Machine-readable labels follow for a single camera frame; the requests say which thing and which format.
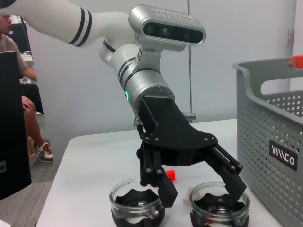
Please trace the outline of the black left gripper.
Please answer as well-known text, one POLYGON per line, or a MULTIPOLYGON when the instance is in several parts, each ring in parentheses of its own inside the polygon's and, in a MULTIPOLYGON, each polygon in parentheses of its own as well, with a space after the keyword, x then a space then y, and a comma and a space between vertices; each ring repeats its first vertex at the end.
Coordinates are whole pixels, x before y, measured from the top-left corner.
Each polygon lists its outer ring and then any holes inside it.
POLYGON ((165 208, 171 208, 178 192, 163 165, 191 166, 200 162, 218 163, 217 138, 195 129, 176 103, 169 98, 143 97, 139 118, 145 128, 137 150, 140 161, 140 185, 157 188, 165 208))

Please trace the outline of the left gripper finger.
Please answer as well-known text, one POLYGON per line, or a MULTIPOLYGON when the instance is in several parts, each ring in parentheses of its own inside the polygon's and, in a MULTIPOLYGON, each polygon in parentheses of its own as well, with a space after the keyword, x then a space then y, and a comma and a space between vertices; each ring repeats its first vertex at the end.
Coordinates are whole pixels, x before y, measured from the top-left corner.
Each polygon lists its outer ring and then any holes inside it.
POLYGON ((206 148, 205 162, 221 177, 231 198, 238 200, 247 187, 239 176, 243 165, 219 144, 206 148))

